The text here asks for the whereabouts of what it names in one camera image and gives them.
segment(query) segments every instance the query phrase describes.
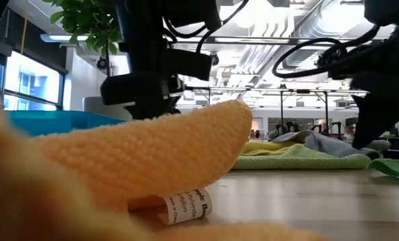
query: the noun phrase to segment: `yellow towel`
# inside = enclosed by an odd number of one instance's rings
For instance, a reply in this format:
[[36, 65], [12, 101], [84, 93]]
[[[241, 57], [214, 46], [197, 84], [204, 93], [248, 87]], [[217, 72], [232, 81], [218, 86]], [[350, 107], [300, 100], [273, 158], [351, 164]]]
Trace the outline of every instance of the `yellow towel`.
[[241, 155], [281, 155], [295, 144], [293, 141], [284, 143], [255, 143], [247, 142], [241, 150]]
[[0, 240], [324, 240], [271, 224], [154, 233], [111, 211], [213, 182], [234, 164], [251, 118], [247, 106], [227, 102], [26, 141], [0, 111]]

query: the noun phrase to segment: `gray cloth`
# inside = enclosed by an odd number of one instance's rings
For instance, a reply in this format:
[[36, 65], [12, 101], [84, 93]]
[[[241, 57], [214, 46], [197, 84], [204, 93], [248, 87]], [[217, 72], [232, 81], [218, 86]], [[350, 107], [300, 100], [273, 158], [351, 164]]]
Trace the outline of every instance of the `gray cloth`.
[[287, 133], [273, 140], [273, 143], [281, 143], [285, 141], [296, 141], [305, 143], [305, 146], [316, 151], [321, 151], [334, 157], [343, 158], [353, 154], [364, 154], [372, 160], [380, 157], [380, 153], [373, 149], [363, 148], [357, 150], [350, 144], [335, 138], [326, 137], [313, 131], [301, 131], [298, 133]]
[[[345, 141], [348, 144], [352, 144], [353, 141]], [[389, 141], [386, 140], [377, 140], [377, 141], [372, 141], [369, 145], [366, 146], [366, 148], [373, 149], [375, 151], [387, 151], [392, 147], [392, 144]]]

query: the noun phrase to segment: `ceiling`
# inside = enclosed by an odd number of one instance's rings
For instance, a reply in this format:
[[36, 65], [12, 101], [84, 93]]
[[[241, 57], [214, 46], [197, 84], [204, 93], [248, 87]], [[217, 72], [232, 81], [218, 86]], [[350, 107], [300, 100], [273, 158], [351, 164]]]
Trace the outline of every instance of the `ceiling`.
[[[250, 0], [245, 9], [219, 29], [214, 36], [355, 38], [372, 27], [372, 24], [368, 23], [363, 17], [364, 7], [362, 5], [344, 5], [341, 4], [341, 0], [290, 0], [290, 7], [282, 8], [273, 7], [268, 1], [270, 0]], [[226, 18], [239, 4], [240, 0], [218, 0], [221, 18]], [[27, 10], [28, 19], [47, 33], [66, 34], [58, 23], [50, 24], [49, 16], [60, 11], [60, 9], [51, 7], [49, 3], [42, 0], [28, 0], [27, 4], [27, 0], [10, 0], [9, 6], [20, 15], [25, 15]], [[201, 24], [189, 25], [177, 30], [189, 33], [200, 26]], [[391, 31], [392, 26], [386, 27], [379, 32], [377, 37], [388, 37]], [[191, 39], [189, 41], [176, 44], [175, 48], [194, 51], [197, 40]], [[182, 76], [182, 78], [189, 86], [278, 88], [281, 84], [286, 84], [287, 88], [348, 89], [349, 82], [330, 80], [326, 74], [292, 80], [282, 80], [273, 76], [270, 69], [274, 66], [276, 59], [291, 47], [273, 44], [245, 44], [245, 42], [204, 44], [203, 53], [216, 52], [220, 59], [219, 65], [212, 68], [210, 81], [201, 81], [187, 76]], [[317, 56], [325, 49], [325, 47], [314, 46], [307, 50], [298, 51], [290, 56], [284, 66], [278, 68], [285, 72], [314, 68]], [[91, 62], [98, 58], [95, 52], [87, 50], [84, 46], [78, 48], [78, 54]], [[123, 62], [123, 58], [117, 59], [118, 62]], [[228, 94], [223, 91], [213, 93], [211, 97], [214, 102], [219, 102], [227, 98], [236, 98], [238, 95], [239, 93]], [[243, 98], [251, 105], [275, 101], [275, 96], [269, 96], [265, 92], [246, 93]], [[287, 102], [290, 102], [291, 99], [297, 100], [299, 97], [289, 96]], [[195, 104], [205, 100], [207, 100], [206, 95], [196, 92], [194, 100], [186, 98], [181, 100], [181, 103]]]

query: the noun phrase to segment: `window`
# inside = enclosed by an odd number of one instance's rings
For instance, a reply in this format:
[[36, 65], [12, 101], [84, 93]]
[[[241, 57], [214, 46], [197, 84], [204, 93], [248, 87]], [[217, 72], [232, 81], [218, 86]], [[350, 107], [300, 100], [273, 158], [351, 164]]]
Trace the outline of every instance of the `window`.
[[5, 110], [57, 110], [56, 106], [5, 95]]
[[7, 59], [5, 89], [58, 103], [61, 75], [17, 52]]

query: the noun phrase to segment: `table surface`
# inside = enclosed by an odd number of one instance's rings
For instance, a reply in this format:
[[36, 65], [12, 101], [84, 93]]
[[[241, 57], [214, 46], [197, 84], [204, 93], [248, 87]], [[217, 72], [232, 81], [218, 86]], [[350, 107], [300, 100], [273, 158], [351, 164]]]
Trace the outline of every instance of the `table surface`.
[[[231, 172], [207, 190], [212, 214], [178, 226], [275, 222], [331, 240], [399, 240], [399, 179], [378, 172]], [[164, 228], [151, 213], [138, 215]]]

